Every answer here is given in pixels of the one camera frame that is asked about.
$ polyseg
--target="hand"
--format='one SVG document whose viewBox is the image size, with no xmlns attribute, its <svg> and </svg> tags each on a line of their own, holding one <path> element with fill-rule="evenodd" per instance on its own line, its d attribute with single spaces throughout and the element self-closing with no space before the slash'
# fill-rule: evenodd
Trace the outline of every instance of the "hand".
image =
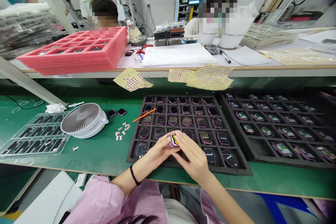
<svg viewBox="0 0 336 224">
<path fill-rule="evenodd" d="M 162 164 L 172 153 L 178 152 L 180 147 L 169 148 L 170 137 L 167 136 L 171 133 L 176 133 L 177 131 L 172 131 L 161 137 L 156 144 L 149 149 L 149 151 L 141 158 L 146 159 L 148 163 L 152 165 L 153 170 Z"/>
<path fill-rule="evenodd" d="M 179 147 L 185 153 L 190 162 L 184 160 L 179 154 L 171 152 L 176 160 L 182 165 L 190 177 L 202 186 L 211 172 L 204 151 L 186 134 L 176 131 L 176 139 Z"/>
</svg>

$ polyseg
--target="workbench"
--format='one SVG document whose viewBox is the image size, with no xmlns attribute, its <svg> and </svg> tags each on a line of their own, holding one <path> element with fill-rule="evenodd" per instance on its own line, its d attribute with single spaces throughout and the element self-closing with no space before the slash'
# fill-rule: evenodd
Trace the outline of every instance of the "workbench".
<svg viewBox="0 0 336 224">
<path fill-rule="evenodd" d="M 213 95 L 212 91 L 187 89 L 188 95 Z M 64 101 L 74 103 L 85 101 L 97 103 L 106 113 L 111 109 L 124 108 L 127 114 L 109 118 L 101 132 L 89 139 L 70 137 L 65 149 L 58 156 L 38 156 L 25 158 L 0 159 L 0 163 L 36 168 L 48 168 L 73 172 L 104 174 L 118 176 L 125 171 L 130 163 L 126 163 L 126 156 L 133 135 L 144 95 L 160 93 L 157 89 L 141 89 L 130 94 L 128 91 L 115 86 L 104 87 L 104 97 L 98 96 L 94 89 L 86 90 L 89 96 L 79 96 L 79 90 L 65 90 L 58 96 Z M 16 100 L 34 99 L 32 96 L 11 96 Z M 5 96 L 0 96 L 0 145 L 4 144 L 34 115 L 44 113 L 45 106 L 30 110 L 20 110 L 12 113 L 16 104 Z M 122 141 L 116 141 L 115 132 L 127 122 L 130 130 L 123 136 Z M 334 194 L 335 171 L 327 169 L 307 169 L 274 164 L 249 162 L 253 176 L 234 176 L 215 174 L 221 184 L 230 190 L 250 191 L 267 194 L 298 196 L 303 198 L 336 199 Z M 179 184 L 196 184 L 191 177 L 179 168 L 159 167 L 153 171 L 149 180 L 172 182 Z"/>
</svg>

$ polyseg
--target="black foam tray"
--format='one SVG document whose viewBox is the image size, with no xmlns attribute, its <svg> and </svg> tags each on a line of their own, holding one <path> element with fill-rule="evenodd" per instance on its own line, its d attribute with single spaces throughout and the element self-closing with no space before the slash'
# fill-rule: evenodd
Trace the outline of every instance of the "black foam tray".
<svg viewBox="0 0 336 224">
<path fill-rule="evenodd" d="M 146 103 L 147 97 L 152 97 L 153 98 L 153 103 Z M 212 148 L 215 155 L 216 155 L 216 163 L 212 164 L 209 163 L 209 170 L 211 172 L 216 172 L 216 173 L 227 173 L 227 174 L 234 174 L 234 175 L 252 175 L 251 168 L 246 161 L 242 151 L 240 150 L 237 141 L 232 133 L 232 131 L 229 128 L 229 125 L 223 115 L 222 109 L 220 108 L 217 100 L 215 99 L 214 96 L 159 96 L 163 97 L 163 103 L 157 103 L 157 97 L 158 96 L 145 96 L 143 98 L 143 104 L 141 107 L 141 111 L 139 113 L 139 116 L 142 116 L 145 114 L 144 109 L 147 105 L 153 106 L 153 108 L 157 108 L 158 106 L 163 106 L 164 111 L 163 114 L 156 113 L 156 111 L 152 112 L 150 115 L 152 115 L 152 121 L 150 125 L 145 125 L 144 124 L 144 118 L 141 118 L 140 120 L 137 121 L 136 127 L 133 133 L 133 138 L 131 145 L 129 147 L 128 155 L 127 155 L 127 162 L 129 163 L 134 163 L 138 160 L 136 157 L 136 151 L 140 143 L 145 143 L 147 144 L 147 149 L 153 147 L 156 143 L 156 138 L 154 135 L 154 132 L 158 128 L 162 128 L 164 133 L 167 134 L 168 132 L 171 132 L 173 130 L 181 130 L 182 132 L 184 130 L 191 130 L 192 134 L 194 136 L 194 141 L 203 149 L 203 148 Z M 170 97 L 174 97 L 177 100 L 177 103 L 171 104 L 168 102 L 168 99 Z M 179 98 L 185 98 L 187 100 L 187 104 L 180 104 Z M 199 105 L 192 104 L 192 98 L 199 98 L 200 103 Z M 203 98 L 209 98 L 212 100 L 213 105 L 206 105 L 203 101 Z M 177 114 L 171 114 L 169 108 L 171 106 L 176 106 L 178 108 L 178 113 Z M 182 107 L 183 106 L 188 106 L 190 110 L 189 115 L 184 115 L 182 114 Z M 203 108 L 203 115 L 196 115 L 195 114 L 195 108 L 196 107 L 202 107 Z M 218 114 L 217 116 L 212 116 L 208 112 L 209 107 L 214 107 Z M 156 125 L 156 119 L 158 116 L 163 116 L 165 118 L 165 123 L 163 126 L 158 126 Z M 168 120 L 170 116 L 176 116 L 178 118 L 178 122 L 175 126 L 168 125 Z M 190 117 L 192 119 L 192 124 L 190 127 L 186 127 L 182 125 L 182 120 L 184 117 Z M 196 119 L 197 118 L 204 118 L 207 124 L 206 128 L 198 128 L 196 125 Z M 212 119 L 213 118 L 218 118 L 222 120 L 223 123 L 223 129 L 215 129 L 212 125 Z M 141 131 L 142 128 L 147 127 L 150 129 L 149 136 L 143 140 L 139 137 L 139 132 Z M 200 132 L 207 132 L 210 134 L 212 138 L 212 145 L 204 145 L 200 139 Z M 216 134 L 218 132 L 223 132 L 228 135 L 230 138 L 230 145 L 229 146 L 222 146 L 218 143 Z M 236 157 L 238 160 L 238 167 L 237 168 L 231 168 L 229 167 L 221 154 L 221 151 L 224 149 L 229 149 Z M 187 157 L 182 151 L 179 151 L 179 154 L 185 158 L 186 160 Z M 166 161 L 162 163 L 161 166 L 166 166 L 166 167 L 178 167 L 182 168 L 182 166 L 175 160 L 173 156 L 170 156 Z"/>
<path fill-rule="evenodd" d="M 234 98 L 227 98 L 226 93 L 230 93 Z M 238 137 L 239 145 L 241 146 L 244 155 L 247 160 L 251 161 L 261 161 L 268 163 L 277 163 L 289 166 L 297 167 L 317 167 L 317 168 L 336 168 L 336 164 L 328 162 L 323 158 L 319 152 L 315 150 L 315 146 L 324 146 L 336 154 L 336 131 L 335 131 L 335 117 L 333 116 L 336 112 L 331 106 L 328 106 L 320 96 L 316 94 L 275 94 L 275 93 L 261 93 L 253 92 L 257 95 L 259 99 L 252 99 L 250 97 L 251 93 L 233 93 L 233 92 L 218 92 L 217 98 L 220 101 L 225 114 L 233 128 L 234 133 Z M 275 100 L 270 100 L 266 95 L 272 95 Z M 288 101 L 281 100 L 278 95 L 284 95 L 288 98 Z M 238 103 L 239 108 L 232 108 L 229 105 L 229 101 L 235 101 Z M 249 102 L 253 105 L 253 109 L 246 109 L 242 102 Z M 261 110 L 257 103 L 266 103 L 271 110 Z M 279 104 L 284 108 L 284 110 L 277 110 L 273 104 Z M 300 109 L 300 111 L 293 110 L 289 105 L 295 105 Z M 304 105 L 309 104 L 314 107 L 316 111 L 312 112 L 308 110 Z M 248 121 L 242 121 L 236 116 L 237 111 L 242 111 L 247 115 Z M 259 112 L 259 114 L 265 119 L 264 122 L 257 122 L 251 116 L 251 112 Z M 279 123 L 272 122 L 266 113 L 272 113 L 280 118 Z M 285 120 L 285 115 L 291 115 L 297 124 L 289 123 Z M 309 124 L 305 122 L 301 116 L 310 117 L 314 124 Z M 248 135 L 242 128 L 242 124 L 249 124 L 255 131 L 255 135 Z M 275 136 L 270 138 L 266 137 L 261 129 L 260 125 L 267 126 L 270 130 L 275 133 Z M 288 126 L 296 135 L 296 139 L 285 138 L 276 127 L 278 126 Z M 306 140 L 297 131 L 298 128 L 303 128 L 309 132 L 313 137 L 314 141 Z M 319 131 L 325 131 L 334 141 L 327 141 L 324 137 L 319 134 Z M 270 142 L 280 141 L 285 144 L 293 153 L 292 158 L 281 157 L 273 148 Z M 314 155 L 316 161 L 307 161 L 294 149 L 294 145 L 299 145 L 305 147 L 309 150 L 311 154 Z"/>
</svg>

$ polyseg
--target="woman's left hand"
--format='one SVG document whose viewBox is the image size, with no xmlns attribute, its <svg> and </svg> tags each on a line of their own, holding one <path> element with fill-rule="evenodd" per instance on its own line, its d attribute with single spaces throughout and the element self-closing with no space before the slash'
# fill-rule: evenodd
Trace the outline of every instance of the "woman's left hand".
<svg viewBox="0 0 336 224">
<path fill-rule="evenodd" d="M 171 133 L 175 133 L 175 131 L 169 132 L 163 137 L 161 137 L 156 144 L 149 149 L 149 151 L 141 158 L 146 159 L 153 167 L 153 170 L 162 164 L 172 152 L 178 152 L 181 150 L 180 147 L 169 148 L 168 144 L 170 143 L 170 137 L 167 136 Z"/>
</svg>

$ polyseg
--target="sticker sheet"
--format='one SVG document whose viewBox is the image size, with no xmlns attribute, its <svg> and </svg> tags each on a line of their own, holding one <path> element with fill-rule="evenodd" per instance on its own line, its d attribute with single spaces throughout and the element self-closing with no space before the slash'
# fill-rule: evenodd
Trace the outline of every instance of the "sticker sheet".
<svg viewBox="0 0 336 224">
<path fill-rule="evenodd" d="M 232 70 L 233 68 L 228 66 L 206 64 L 189 74 L 187 86 L 206 90 L 225 90 L 233 82 L 228 78 Z"/>
<path fill-rule="evenodd" d="M 152 83 L 149 83 L 144 78 L 142 78 L 133 67 L 127 68 L 113 81 L 130 92 L 139 88 L 151 88 L 153 86 Z"/>
<path fill-rule="evenodd" d="M 169 69 L 168 81 L 187 83 L 189 74 L 193 72 L 195 71 L 184 70 L 184 69 Z"/>
</svg>

